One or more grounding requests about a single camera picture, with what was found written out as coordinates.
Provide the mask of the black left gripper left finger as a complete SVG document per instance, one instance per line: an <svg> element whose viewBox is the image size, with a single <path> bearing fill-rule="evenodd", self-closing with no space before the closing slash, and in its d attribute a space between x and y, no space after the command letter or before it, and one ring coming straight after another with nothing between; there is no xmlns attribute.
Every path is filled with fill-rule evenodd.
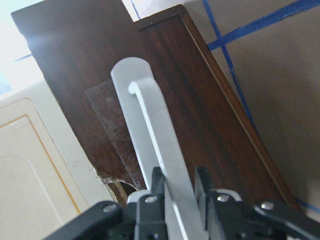
<svg viewBox="0 0 320 240"><path fill-rule="evenodd" d="M151 193L153 195L162 195L165 196L165 176L162 173L160 167L154 167L152 169L151 176Z"/></svg>

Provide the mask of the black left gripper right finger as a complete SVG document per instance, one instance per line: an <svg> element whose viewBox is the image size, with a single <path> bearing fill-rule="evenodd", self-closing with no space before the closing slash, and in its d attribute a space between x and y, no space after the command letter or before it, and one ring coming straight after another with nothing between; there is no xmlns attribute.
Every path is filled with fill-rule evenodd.
<svg viewBox="0 0 320 240"><path fill-rule="evenodd" d="M215 190L209 171L203 166L197 166L194 171L194 191L197 200L208 196Z"/></svg>

